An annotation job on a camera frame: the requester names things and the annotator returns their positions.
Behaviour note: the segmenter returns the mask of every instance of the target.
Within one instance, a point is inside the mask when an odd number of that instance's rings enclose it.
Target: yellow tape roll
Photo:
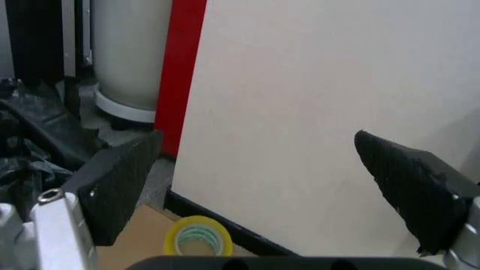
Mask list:
[[[216,256],[231,256],[233,252],[232,238],[225,227],[211,218],[194,215],[170,227],[165,237],[164,254],[183,255],[180,245],[191,240],[204,241]]]

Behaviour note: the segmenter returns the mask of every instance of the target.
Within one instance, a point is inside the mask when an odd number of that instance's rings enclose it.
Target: black plastic sheet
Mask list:
[[[0,81],[0,202],[24,221],[43,191],[60,187],[105,144],[46,85]]]

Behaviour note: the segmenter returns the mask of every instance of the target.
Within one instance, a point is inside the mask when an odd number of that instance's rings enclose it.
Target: white cylinder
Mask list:
[[[93,0],[93,65],[101,92],[155,110],[171,0]]]

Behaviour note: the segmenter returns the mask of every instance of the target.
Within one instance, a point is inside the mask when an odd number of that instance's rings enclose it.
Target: white board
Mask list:
[[[208,1],[173,191],[302,255],[416,256],[354,134],[471,163],[479,25],[476,0]]]

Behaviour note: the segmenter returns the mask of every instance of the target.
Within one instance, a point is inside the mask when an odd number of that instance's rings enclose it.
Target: red vertical bar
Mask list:
[[[176,157],[187,109],[207,0],[173,0],[165,47],[155,129],[164,132],[162,152]]]

